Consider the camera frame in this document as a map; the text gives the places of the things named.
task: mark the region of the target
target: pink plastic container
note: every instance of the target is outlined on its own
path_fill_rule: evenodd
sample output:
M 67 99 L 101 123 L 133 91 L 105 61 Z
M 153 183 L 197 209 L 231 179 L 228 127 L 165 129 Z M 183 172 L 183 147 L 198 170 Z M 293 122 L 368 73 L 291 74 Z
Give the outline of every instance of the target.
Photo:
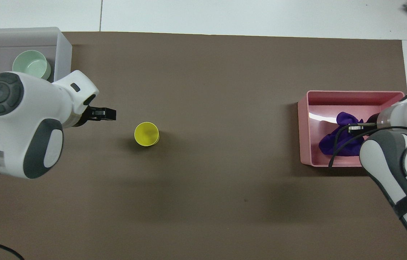
M 299 154 L 301 163 L 326 167 L 331 155 L 324 155 L 319 142 L 332 133 L 337 115 L 347 112 L 364 122 L 404 97 L 400 91 L 322 91 L 311 90 L 298 102 Z M 337 156 L 334 167 L 361 167 L 359 156 Z

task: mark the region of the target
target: gray circular button pad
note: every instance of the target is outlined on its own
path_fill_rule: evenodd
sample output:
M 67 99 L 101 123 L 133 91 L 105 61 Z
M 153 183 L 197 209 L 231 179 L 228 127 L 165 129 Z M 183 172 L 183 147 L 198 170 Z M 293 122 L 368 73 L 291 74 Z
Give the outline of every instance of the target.
M 0 116 L 17 108 L 24 95 L 24 86 L 17 74 L 0 73 Z

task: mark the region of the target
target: brown mat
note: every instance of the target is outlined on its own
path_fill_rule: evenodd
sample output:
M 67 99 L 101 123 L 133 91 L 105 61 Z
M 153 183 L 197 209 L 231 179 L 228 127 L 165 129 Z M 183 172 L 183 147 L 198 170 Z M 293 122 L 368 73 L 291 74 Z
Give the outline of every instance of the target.
M 67 129 L 40 179 L 0 176 L 0 243 L 29 260 L 407 259 L 363 169 L 300 163 L 296 109 L 311 89 L 406 91 L 401 41 L 65 35 L 117 121 Z M 133 139 L 144 121 L 154 147 Z

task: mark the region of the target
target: purple fabric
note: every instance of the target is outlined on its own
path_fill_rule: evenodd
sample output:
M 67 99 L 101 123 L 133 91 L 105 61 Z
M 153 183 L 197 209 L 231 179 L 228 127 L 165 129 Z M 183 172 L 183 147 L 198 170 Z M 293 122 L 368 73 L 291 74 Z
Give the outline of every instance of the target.
M 319 142 L 319 149 L 325 155 L 333 154 L 333 143 L 335 142 L 335 136 L 340 128 L 347 124 L 363 123 L 364 120 L 358 121 L 356 117 L 345 112 L 341 112 L 337 115 L 337 124 L 339 127 L 335 129 L 332 133 L 326 135 Z M 353 136 L 350 135 L 347 130 L 343 130 L 340 137 L 338 138 L 337 148 L 342 146 L 346 141 L 351 139 Z M 360 146 L 364 142 L 364 138 L 357 138 L 356 140 L 349 143 L 347 146 L 338 153 L 339 156 L 358 156 Z

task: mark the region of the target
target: green bowl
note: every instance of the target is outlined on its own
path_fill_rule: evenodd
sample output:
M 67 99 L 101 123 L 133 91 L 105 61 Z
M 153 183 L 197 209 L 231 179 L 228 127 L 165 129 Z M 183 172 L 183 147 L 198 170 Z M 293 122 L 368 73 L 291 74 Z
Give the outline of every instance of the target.
M 51 67 L 40 51 L 24 51 L 14 59 L 13 71 L 47 80 L 50 77 Z

